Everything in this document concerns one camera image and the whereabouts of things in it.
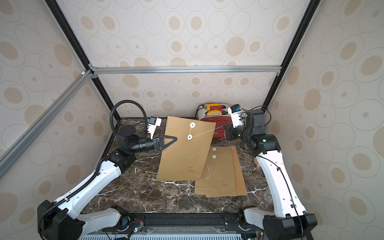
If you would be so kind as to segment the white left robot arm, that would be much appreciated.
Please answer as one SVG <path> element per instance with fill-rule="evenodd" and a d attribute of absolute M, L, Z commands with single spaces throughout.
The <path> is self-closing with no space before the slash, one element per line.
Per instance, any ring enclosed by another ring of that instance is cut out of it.
<path fill-rule="evenodd" d="M 114 132 L 119 146 L 101 159 L 96 169 L 80 184 L 53 202 L 38 206 L 38 233 L 44 240 L 77 240 L 105 228 L 129 227 L 130 218 L 117 208 L 82 214 L 85 206 L 110 182 L 124 173 L 136 160 L 136 153 L 160 152 L 177 141 L 177 137 L 137 132 L 127 125 Z"/>

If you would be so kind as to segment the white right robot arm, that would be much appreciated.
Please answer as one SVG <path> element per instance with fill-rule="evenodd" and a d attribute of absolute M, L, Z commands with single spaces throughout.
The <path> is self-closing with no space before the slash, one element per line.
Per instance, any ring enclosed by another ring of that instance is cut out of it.
<path fill-rule="evenodd" d="M 247 145 L 264 172 L 274 204 L 273 213 L 247 208 L 244 218 L 249 225 L 262 229 L 269 240 L 305 240 L 318 221 L 307 212 L 294 190 L 276 136 L 266 133 L 266 112 L 245 111 L 239 105 L 228 108 L 232 123 L 225 126 L 225 138 L 240 139 Z"/>

